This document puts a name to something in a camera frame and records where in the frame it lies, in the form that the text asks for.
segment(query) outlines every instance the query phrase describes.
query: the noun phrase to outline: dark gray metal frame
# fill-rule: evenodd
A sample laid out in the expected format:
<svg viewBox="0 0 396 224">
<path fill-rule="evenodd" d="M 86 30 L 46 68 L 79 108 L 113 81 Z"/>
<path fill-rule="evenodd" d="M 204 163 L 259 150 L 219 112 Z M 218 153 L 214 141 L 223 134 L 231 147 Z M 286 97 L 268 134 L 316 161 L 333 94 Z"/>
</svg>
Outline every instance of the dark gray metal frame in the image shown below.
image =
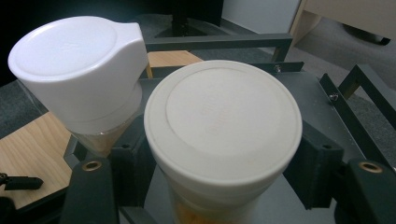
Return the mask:
<svg viewBox="0 0 396 224">
<path fill-rule="evenodd" d="M 327 74 L 322 77 L 320 84 L 329 95 L 334 108 L 349 129 L 365 158 L 382 163 L 393 170 L 371 135 L 347 104 L 347 98 L 359 86 L 362 86 L 390 125 L 396 129 L 396 101 L 394 94 L 384 81 L 369 65 L 358 64 L 350 71 L 338 88 L 335 87 Z"/>
<path fill-rule="evenodd" d="M 147 51 L 179 49 L 276 48 L 272 62 L 284 62 L 291 45 L 291 35 L 205 35 L 151 38 L 145 40 Z"/>
</svg>

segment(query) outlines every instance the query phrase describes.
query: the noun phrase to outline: gray floor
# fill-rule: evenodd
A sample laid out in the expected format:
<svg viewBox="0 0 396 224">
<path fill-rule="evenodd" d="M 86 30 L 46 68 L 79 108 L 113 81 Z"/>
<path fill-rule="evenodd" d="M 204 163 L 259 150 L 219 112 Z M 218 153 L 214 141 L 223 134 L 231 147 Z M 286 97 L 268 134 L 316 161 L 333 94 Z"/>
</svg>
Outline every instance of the gray floor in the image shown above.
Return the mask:
<svg viewBox="0 0 396 224">
<path fill-rule="evenodd" d="M 143 36 L 147 38 L 168 29 L 171 18 L 164 15 L 141 15 L 131 21 L 140 24 Z M 191 26 L 205 31 L 208 35 L 249 33 L 247 30 L 225 24 L 219 28 L 205 22 L 190 20 Z M 396 67 L 393 65 L 396 64 L 396 42 L 391 41 L 386 46 L 380 46 L 376 43 L 380 38 L 335 21 L 322 19 L 316 29 L 290 49 L 286 61 L 304 62 L 304 70 L 318 77 L 328 73 L 336 84 L 341 82 L 354 64 L 368 63 L 389 87 L 395 90 Z M 226 59 L 262 63 L 270 59 L 270 51 L 260 49 L 193 50 L 192 53 L 204 60 Z M 362 90 L 359 90 L 349 102 L 389 162 L 396 166 L 395 130 L 375 109 Z M 17 81 L 0 88 L 0 138 L 18 130 L 43 112 L 45 110 L 24 93 Z"/>
</svg>

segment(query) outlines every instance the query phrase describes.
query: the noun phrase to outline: bolt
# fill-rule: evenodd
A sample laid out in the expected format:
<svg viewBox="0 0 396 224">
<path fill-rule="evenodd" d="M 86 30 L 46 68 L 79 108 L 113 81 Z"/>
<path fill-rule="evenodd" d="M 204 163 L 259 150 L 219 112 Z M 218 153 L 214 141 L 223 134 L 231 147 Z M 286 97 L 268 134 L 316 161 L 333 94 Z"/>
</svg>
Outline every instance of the bolt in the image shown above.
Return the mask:
<svg viewBox="0 0 396 224">
<path fill-rule="evenodd" d="M 280 72 L 282 71 L 282 67 L 281 67 L 279 64 L 277 64 L 277 65 L 274 66 L 274 70 L 275 70 L 277 73 L 280 73 Z"/>
<path fill-rule="evenodd" d="M 333 93 L 329 95 L 329 98 L 331 101 L 337 101 L 338 100 L 338 93 Z"/>
</svg>

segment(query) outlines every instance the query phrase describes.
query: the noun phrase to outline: wooden cabinet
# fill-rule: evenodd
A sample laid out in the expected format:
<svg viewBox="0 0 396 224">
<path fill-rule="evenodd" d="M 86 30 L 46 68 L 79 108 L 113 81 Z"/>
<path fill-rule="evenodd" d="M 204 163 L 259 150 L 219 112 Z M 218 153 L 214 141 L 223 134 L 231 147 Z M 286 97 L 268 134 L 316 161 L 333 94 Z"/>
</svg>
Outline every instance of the wooden cabinet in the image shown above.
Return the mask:
<svg viewBox="0 0 396 224">
<path fill-rule="evenodd" d="M 396 39 L 395 0 L 302 0 L 290 28 L 294 43 L 312 30 L 320 17 Z"/>
</svg>

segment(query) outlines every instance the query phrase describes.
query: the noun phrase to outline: white lid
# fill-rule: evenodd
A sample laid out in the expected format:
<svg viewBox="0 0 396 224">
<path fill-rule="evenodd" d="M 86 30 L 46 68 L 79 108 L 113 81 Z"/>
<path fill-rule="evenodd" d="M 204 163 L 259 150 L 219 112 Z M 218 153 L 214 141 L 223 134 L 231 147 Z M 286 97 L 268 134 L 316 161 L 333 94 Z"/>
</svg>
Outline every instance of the white lid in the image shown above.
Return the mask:
<svg viewBox="0 0 396 224">
<path fill-rule="evenodd" d="M 145 129 L 157 162 L 175 180 L 235 186 L 283 172 L 299 146 L 302 119 L 294 98 L 270 74 L 206 61 L 157 86 Z"/>
<path fill-rule="evenodd" d="M 148 64 L 137 23 L 73 17 L 43 25 L 12 49 L 13 74 L 76 133 L 119 126 L 139 106 Z"/>
</svg>

